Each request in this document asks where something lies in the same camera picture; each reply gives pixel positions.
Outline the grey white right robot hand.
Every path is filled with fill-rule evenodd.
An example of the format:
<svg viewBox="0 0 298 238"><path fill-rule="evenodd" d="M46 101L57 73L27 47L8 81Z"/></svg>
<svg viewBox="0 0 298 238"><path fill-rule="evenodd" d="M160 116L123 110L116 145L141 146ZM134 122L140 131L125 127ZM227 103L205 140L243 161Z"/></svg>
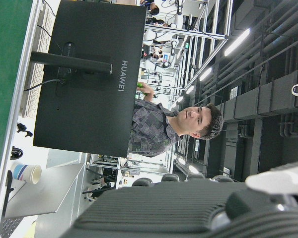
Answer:
<svg viewBox="0 0 298 238"><path fill-rule="evenodd" d="M298 238L298 162L234 182L195 175L103 193L65 238Z"/></svg>

